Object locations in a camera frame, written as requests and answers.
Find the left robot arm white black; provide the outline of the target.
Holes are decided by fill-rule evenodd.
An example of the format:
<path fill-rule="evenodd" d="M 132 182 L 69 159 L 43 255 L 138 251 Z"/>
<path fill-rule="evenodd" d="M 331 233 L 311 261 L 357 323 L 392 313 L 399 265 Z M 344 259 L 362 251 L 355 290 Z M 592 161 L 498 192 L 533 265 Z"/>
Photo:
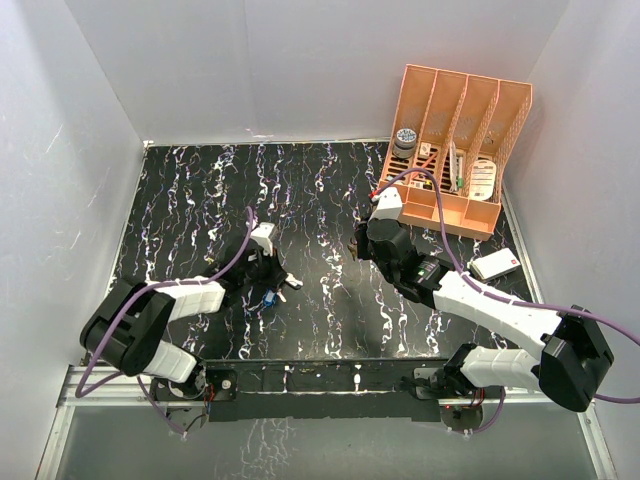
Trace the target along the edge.
<path fill-rule="evenodd" d="M 303 283 L 284 270 L 276 250 L 268 252 L 251 240 L 192 278 L 119 279 L 84 326 L 80 344 L 92 354 L 90 367 L 102 360 L 118 375 L 159 378 L 175 395 L 198 398 L 207 383 L 205 368 L 195 354 L 163 338 L 167 325 L 228 308 L 246 288 L 265 289 L 268 302 L 283 299 L 286 286 L 298 290 Z"/>

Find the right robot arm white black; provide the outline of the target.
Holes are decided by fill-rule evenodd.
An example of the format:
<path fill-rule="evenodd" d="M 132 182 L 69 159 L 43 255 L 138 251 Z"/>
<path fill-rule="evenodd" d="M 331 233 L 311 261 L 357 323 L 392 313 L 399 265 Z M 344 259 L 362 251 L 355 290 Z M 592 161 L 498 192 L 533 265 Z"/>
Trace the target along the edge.
<path fill-rule="evenodd" d="M 460 397 L 487 387 L 540 391 L 557 405 L 585 411 L 614 362 L 588 311 L 555 313 L 458 273 L 454 265 L 421 253 L 396 220 L 360 222 L 349 249 L 373 262 L 405 299 L 455 315 L 515 343 L 513 349 L 461 345 L 421 387 Z"/>

